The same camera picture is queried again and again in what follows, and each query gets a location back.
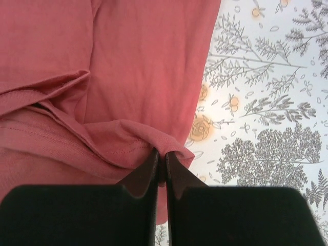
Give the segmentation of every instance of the orange flower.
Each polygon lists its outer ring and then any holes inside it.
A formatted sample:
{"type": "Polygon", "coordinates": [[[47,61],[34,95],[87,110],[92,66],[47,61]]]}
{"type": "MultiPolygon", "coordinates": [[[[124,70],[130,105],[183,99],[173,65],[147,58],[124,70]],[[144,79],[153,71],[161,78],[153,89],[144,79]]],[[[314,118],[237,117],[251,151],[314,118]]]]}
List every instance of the orange flower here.
{"type": "Polygon", "coordinates": [[[207,97],[208,89],[205,85],[201,85],[198,101],[203,101],[207,97]]]}
{"type": "Polygon", "coordinates": [[[209,135],[210,124],[204,118],[196,118],[191,127],[189,138],[194,141],[202,141],[209,135]]]}

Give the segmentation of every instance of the wrinkled fabric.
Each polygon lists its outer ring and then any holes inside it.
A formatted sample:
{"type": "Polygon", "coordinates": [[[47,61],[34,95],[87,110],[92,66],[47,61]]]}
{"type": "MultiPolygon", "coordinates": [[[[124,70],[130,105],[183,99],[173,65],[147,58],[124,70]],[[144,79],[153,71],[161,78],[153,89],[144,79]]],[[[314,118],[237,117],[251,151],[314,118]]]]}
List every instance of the wrinkled fabric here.
{"type": "MultiPolygon", "coordinates": [[[[109,184],[183,147],[220,1],[0,3],[0,199],[22,184],[109,184]]],[[[165,222],[159,190],[157,223],[165,222]]]]}

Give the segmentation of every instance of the garment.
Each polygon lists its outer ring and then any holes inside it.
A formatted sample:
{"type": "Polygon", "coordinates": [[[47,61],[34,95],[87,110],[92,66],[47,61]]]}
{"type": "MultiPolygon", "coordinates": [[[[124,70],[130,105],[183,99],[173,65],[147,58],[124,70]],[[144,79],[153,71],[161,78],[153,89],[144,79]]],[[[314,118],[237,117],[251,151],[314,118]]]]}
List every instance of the garment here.
{"type": "Polygon", "coordinates": [[[188,167],[183,144],[219,5],[1,2],[0,199],[26,183],[116,183],[153,147],[188,167]]]}

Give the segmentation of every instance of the floral pattern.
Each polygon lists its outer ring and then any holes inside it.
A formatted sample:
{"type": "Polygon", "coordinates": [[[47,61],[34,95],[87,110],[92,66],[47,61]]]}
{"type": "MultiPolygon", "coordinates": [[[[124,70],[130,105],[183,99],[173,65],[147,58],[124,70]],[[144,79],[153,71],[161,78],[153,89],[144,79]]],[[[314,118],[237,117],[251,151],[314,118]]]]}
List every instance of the floral pattern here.
{"type": "Polygon", "coordinates": [[[222,0],[185,146],[208,185],[298,190],[328,245],[327,23],[328,0],[222,0]]]}

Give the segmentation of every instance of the red cloth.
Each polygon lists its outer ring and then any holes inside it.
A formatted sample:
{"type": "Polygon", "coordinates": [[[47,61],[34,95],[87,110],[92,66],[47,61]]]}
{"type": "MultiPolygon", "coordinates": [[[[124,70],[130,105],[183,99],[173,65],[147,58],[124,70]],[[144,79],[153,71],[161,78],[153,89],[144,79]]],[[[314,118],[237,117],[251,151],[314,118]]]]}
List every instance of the red cloth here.
{"type": "MultiPolygon", "coordinates": [[[[0,199],[28,183],[115,183],[183,147],[218,0],[10,0],[0,22],[0,199]]],[[[165,189],[158,220],[166,220],[165,189]]]]}

